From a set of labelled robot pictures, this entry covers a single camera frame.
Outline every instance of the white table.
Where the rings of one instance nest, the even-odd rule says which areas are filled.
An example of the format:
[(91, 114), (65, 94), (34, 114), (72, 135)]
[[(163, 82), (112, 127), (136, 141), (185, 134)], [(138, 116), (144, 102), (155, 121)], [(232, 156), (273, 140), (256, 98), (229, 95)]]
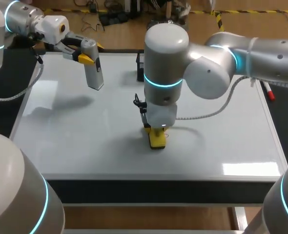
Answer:
[[(151, 150), (132, 103), (135, 93), (144, 98), (135, 59), (101, 54), (105, 84), (95, 91), (86, 85), (83, 66), (58, 53), (44, 56), (44, 73), (25, 96), (11, 139), (46, 179), (275, 182), (287, 169), (260, 83), (251, 87), (249, 80), (238, 85), (222, 113), (177, 121), (167, 131), (166, 148)], [(204, 100), (184, 83), (178, 116), (214, 112), (226, 96)], [(245, 228), (244, 209), (237, 214)]]

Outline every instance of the yellow black tape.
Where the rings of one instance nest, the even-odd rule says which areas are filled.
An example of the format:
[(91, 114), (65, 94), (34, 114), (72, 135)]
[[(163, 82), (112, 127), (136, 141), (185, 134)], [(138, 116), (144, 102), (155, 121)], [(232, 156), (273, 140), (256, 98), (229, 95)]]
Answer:
[(84, 10), (72, 10), (72, 9), (55, 9), (55, 8), (50, 8), (50, 9), (42, 9), (42, 11), (47, 14), (50, 12), (74, 12), (74, 13), (90, 13), (89, 10), (84, 9)]
[[(83, 13), (90, 13), (88, 9), (84, 10), (72, 10), (72, 9), (42, 9), (43, 12), (83, 12)], [(210, 14), (214, 15), (216, 12), (219, 13), (227, 13), (227, 14), (239, 14), (239, 13), (249, 13), (249, 14), (258, 14), (258, 13), (284, 13), (288, 14), (288, 10), (264, 10), (264, 11), (256, 11), (256, 10), (221, 10), (221, 11), (190, 11), (191, 14)]]
[(224, 26), (222, 24), (221, 13), (220, 12), (215, 12), (214, 14), (215, 14), (215, 17), (216, 17), (216, 20), (217, 20), (219, 31), (220, 32), (224, 32)]
[(215, 12), (219, 13), (227, 13), (227, 14), (238, 14), (238, 13), (284, 13), (288, 14), (288, 10), (264, 10), (264, 11), (256, 11), (256, 10), (221, 10), (221, 11), (190, 11), (191, 14), (213, 14)]

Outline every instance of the red marker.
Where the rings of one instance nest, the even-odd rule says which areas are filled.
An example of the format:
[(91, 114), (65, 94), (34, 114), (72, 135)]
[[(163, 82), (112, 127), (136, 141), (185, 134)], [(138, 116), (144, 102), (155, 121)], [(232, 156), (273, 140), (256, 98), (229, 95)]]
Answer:
[(267, 90), (267, 96), (270, 99), (270, 101), (274, 101), (275, 100), (275, 96), (270, 88), (270, 85), (264, 81), (262, 81), (263, 85), (265, 86), (266, 90)]

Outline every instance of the white cable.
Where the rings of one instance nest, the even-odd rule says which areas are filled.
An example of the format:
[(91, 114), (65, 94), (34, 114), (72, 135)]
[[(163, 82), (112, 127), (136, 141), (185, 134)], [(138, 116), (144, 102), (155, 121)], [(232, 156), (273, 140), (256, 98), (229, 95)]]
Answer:
[(197, 116), (197, 117), (177, 117), (176, 120), (192, 120), (192, 119), (201, 119), (201, 118), (208, 118), (208, 117), (212, 117), (212, 116), (215, 116), (217, 114), (219, 114), (220, 112), (222, 112), (226, 107), (227, 105), (229, 104), (229, 102), (231, 101), (231, 98), (232, 98), (232, 95), (233, 95), (233, 92), (234, 92), (234, 89), (235, 87), (238, 85), (238, 83), (244, 79), (247, 79), (249, 77), (240, 77), (238, 78), (234, 84), (232, 85), (231, 89), (230, 89), (230, 93), (228, 94), (228, 97), (226, 99), (226, 102), (223, 104), (223, 106), (216, 112), (213, 112), (211, 114), (208, 114), (208, 115), (204, 115), (204, 116)]
[(44, 69), (44, 64), (40, 64), (40, 71), (39, 74), (37, 75), (37, 77), (32, 81), (32, 83), (25, 88), (24, 90), (22, 90), (19, 94), (16, 94), (15, 96), (12, 97), (8, 97), (8, 98), (0, 98), (0, 101), (12, 101), (14, 99), (19, 98), (21, 95), (24, 95), (29, 89), (32, 88), (32, 86), (38, 81), (38, 79), (41, 77), (42, 73), (43, 73), (43, 69)]

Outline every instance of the black container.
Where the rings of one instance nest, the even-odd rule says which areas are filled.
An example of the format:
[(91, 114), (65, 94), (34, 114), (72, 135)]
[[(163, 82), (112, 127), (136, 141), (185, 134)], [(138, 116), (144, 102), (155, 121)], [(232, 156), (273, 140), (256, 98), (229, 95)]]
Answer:
[(136, 63), (138, 65), (137, 81), (144, 82), (144, 53), (138, 53)]

